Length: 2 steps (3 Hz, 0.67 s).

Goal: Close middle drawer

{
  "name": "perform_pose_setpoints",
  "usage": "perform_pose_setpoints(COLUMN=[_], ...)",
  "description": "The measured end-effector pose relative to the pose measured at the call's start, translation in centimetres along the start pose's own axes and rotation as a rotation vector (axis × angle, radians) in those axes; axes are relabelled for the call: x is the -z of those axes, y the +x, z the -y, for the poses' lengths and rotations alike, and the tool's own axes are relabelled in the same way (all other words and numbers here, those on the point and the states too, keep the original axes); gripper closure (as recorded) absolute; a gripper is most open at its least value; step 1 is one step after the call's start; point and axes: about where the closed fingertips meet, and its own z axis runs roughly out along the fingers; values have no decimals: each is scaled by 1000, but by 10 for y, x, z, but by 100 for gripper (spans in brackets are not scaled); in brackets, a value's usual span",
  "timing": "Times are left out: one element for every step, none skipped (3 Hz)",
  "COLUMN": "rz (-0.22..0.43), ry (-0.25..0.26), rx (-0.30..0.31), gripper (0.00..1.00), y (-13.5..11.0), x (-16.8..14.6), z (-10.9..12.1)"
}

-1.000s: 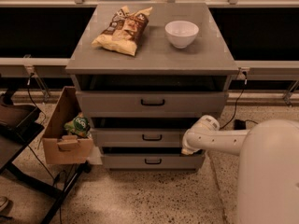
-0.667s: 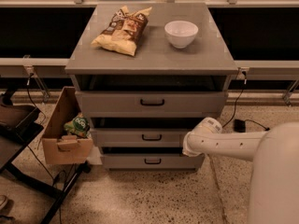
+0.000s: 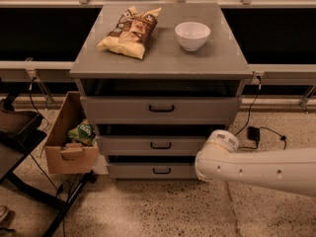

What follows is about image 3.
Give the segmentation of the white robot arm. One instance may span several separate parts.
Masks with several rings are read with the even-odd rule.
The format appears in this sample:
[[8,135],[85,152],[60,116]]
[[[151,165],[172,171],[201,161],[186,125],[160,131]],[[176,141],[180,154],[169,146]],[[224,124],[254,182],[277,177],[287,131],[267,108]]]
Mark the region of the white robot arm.
[[235,135],[215,130],[196,156],[197,178],[316,197],[315,148],[249,153],[238,146]]

